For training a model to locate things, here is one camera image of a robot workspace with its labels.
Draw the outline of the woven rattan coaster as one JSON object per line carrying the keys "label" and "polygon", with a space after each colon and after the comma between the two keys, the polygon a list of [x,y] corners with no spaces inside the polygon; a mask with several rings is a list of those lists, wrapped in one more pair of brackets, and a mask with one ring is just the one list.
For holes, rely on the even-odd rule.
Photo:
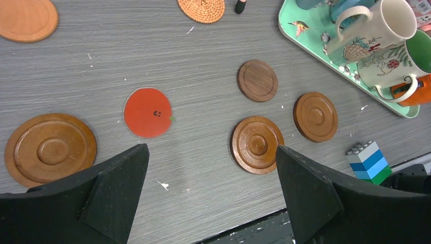
{"label": "woven rattan coaster", "polygon": [[177,3],[186,16],[198,23],[215,23],[225,13],[224,0],[178,0]]}

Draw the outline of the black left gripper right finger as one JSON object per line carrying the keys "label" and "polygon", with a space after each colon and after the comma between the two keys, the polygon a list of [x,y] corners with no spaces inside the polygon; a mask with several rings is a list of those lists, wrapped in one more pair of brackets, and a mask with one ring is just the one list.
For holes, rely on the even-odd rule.
{"label": "black left gripper right finger", "polygon": [[430,176],[375,185],[279,146],[276,164],[297,243],[430,243]]}

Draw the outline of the red round paper coaster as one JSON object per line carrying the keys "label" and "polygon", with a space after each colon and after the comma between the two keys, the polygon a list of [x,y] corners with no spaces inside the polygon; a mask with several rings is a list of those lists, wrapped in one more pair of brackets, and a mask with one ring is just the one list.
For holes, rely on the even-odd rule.
{"label": "red round paper coaster", "polygon": [[167,96],[153,87],[133,91],[126,99],[122,116],[129,131],[143,138],[164,134],[174,121]]}

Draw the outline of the large ridged brown wooden coaster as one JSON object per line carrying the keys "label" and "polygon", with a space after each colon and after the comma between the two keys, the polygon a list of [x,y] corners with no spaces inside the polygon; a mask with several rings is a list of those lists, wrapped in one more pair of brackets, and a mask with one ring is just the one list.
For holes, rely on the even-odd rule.
{"label": "large ridged brown wooden coaster", "polygon": [[10,136],[4,153],[9,174],[32,188],[64,178],[94,164],[97,140],[78,118],[63,113],[38,115]]}

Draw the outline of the light plain wooden coaster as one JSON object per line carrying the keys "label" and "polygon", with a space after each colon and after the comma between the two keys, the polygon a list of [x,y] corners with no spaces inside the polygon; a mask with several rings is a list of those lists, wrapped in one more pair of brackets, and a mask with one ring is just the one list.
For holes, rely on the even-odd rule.
{"label": "light plain wooden coaster", "polygon": [[1,37],[34,43],[55,32],[59,14],[51,1],[1,1]]}

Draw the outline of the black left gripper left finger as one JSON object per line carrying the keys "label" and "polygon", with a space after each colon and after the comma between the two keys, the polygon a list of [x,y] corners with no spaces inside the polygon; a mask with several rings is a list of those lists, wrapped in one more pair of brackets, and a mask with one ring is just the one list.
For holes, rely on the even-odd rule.
{"label": "black left gripper left finger", "polygon": [[70,176],[1,194],[1,243],[127,243],[149,162],[146,144]]}

